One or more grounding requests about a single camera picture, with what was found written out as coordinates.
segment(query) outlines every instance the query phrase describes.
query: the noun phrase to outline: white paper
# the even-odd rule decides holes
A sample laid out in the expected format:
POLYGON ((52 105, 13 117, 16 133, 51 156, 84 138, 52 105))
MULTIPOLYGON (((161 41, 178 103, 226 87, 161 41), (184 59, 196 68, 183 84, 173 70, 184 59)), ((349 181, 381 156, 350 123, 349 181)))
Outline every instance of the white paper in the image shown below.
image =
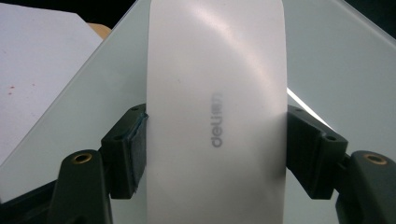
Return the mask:
POLYGON ((148 224, 282 223, 281 1, 152 0, 148 224))
POLYGON ((0 164, 101 42, 77 14, 0 4, 0 164))

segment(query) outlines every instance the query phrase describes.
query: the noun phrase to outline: black clamp jaw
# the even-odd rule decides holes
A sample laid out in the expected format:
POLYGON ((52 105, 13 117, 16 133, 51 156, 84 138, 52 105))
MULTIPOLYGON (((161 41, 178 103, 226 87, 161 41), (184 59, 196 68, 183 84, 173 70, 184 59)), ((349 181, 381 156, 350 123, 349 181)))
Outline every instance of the black clamp jaw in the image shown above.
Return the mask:
MULTIPOLYGON (((146 106, 138 105, 99 150, 66 157, 56 181, 0 205, 0 222, 112 223, 112 199, 130 199, 146 166, 146 106)), ((341 224, 396 223, 396 165, 370 151, 346 154, 347 140, 302 109, 288 108, 287 166, 312 199, 336 203, 341 224)))
POLYGON ((311 199, 339 193, 341 224, 396 223, 396 164, 371 152, 348 156, 347 140, 300 108, 288 108, 287 167, 311 199))

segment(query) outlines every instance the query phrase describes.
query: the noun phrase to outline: dark background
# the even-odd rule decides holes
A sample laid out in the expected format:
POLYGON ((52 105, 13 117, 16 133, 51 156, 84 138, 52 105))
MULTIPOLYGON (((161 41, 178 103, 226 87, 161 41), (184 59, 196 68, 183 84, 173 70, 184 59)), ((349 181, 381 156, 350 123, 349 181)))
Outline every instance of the dark background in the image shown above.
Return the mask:
MULTIPOLYGON (((0 2, 75 12, 86 22, 101 23, 112 29, 132 6, 134 0, 0 0, 0 2)), ((346 2, 396 38, 396 0, 346 0, 346 2)))

